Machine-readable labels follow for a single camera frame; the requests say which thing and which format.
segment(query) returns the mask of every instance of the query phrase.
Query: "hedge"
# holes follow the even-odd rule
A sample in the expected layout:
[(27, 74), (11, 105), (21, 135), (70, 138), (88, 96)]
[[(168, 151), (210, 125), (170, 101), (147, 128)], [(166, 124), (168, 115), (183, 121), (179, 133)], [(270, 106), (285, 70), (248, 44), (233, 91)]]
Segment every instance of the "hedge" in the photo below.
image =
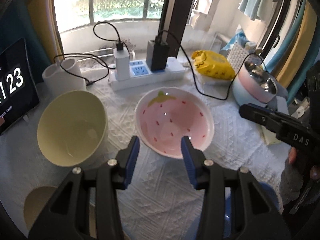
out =
[[(93, 0), (95, 15), (108, 18), (112, 15), (132, 15), (142, 17), (145, 0)], [(159, 18), (164, 0), (149, 0), (148, 17)], [(89, 11), (88, 0), (78, 0), (76, 7), (83, 15)]]

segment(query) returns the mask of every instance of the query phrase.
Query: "teal curtain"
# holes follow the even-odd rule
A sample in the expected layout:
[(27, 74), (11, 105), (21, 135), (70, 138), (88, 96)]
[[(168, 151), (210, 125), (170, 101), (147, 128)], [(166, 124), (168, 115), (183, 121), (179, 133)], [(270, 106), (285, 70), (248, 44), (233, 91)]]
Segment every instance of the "teal curtain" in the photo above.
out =
[(301, 8), (299, 10), (299, 13), (297, 15), (297, 18), (295, 19), (291, 29), (287, 33), (286, 37), (284, 38), (284, 40), (283, 40), (280, 48), (276, 52), (276, 54), (272, 57), (272, 59), (266, 65), (266, 69), (269, 73), (271, 73), (273, 71), (273, 69), (276, 67), (276, 65), (281, 60), (283, 55), (286, 53), (287, 49), (290, 47), (290, 44), (294, 40), (295, 35), (296, 35), (297, 31), (299, 30), (302, 19), (303, 19), (303, 14), (304, 14), (304, 10), (306, 7), (306, 2), (307, 2), (307, 0), (303, 0)]
[(0, 19), (0, 52), (20, 38), (26, 41), (28, 59), (35, 83), (42, 82), (42, 72), (51, 62), (32, 26), (24, 0), (13, 0)]
[(299, 88), (302, 86), (303, 82), (307, 77), (307, 71), (313, 66), (315, 60), (317, 59), (318, 53), (320, 49), (320, 20), (318, 18), (316, 24), (315, 34), (313, 36), (310, 48), (304, 58), (298, 72), (294, 76), (292, 82), (288, 87), (289, 97), (287, 100), (287, 104), (291, 104), (294, 100), (295, 95), (299, 91)]

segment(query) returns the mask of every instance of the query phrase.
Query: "digital clock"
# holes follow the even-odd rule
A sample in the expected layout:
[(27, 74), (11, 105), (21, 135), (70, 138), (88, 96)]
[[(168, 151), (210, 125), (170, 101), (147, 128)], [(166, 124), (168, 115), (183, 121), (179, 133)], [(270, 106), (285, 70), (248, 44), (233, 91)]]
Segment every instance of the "digital clock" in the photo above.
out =
[(0, 55), (0, 134), (39, 104), (24, 39)]

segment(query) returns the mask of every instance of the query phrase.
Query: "person's hand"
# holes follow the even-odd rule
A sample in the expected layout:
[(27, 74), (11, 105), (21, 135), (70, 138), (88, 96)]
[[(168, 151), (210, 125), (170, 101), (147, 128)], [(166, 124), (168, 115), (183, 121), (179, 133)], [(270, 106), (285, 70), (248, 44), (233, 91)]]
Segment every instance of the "person's hand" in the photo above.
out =
[[(297, 150), (292, 147), (291, 151), (289, 152), (289, 164), (294, 164), (297, 159)], [(310, 178), (311, 179), (320, 179), (320, 167), (313, 166), (310, 171)]]

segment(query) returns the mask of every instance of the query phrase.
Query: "table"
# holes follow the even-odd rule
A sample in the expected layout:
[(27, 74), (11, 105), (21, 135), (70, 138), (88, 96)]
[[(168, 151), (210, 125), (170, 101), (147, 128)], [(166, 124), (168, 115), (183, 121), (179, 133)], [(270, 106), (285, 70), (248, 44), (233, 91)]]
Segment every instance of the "table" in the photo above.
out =
[[(99, 71), (86, 73), (95, 79)], [(266, 146), (260, 127), (242, 119), (232, 95), (218, 101), (200, 95), (190, 73), (181, 81), (157, 83), (113, 92), (106, 80), (88, 88), (104, 104), (108, 112), (109, 131), (106, 155), (101, 163), (125, 148), (136, 134), (134, 109), (149, 90), (176, 86), (194, 93), (210, 108), (215, 122), (215, 136), (204, 152), (218, 164), (238, 169), (247, 166), (259, 181), (279, 191), (280, 174), (284, 169), (289, 146), (282, 143)], [(25, 198), (41, 186), (58, 186), (71, 168), (53, 165), (41, 154), (37, 144), (38, 121), (52, 100), (44, 84), (37, 86), (40, 105), (28, 114), (29, 123), (20, 120), (0, 137), (0, 201), (16, 226), (27, 235), (23, 218)], [(209, 87), (205, 92), (223, 97), (225, 87)], [(124, 228), (134, 239), (183, 239), (202, 208), (203, 191), (196, 191), (188, 181), (182, 160), (160, 156), (143, 143), (126, 191), (118, 191), (120, 216)]]

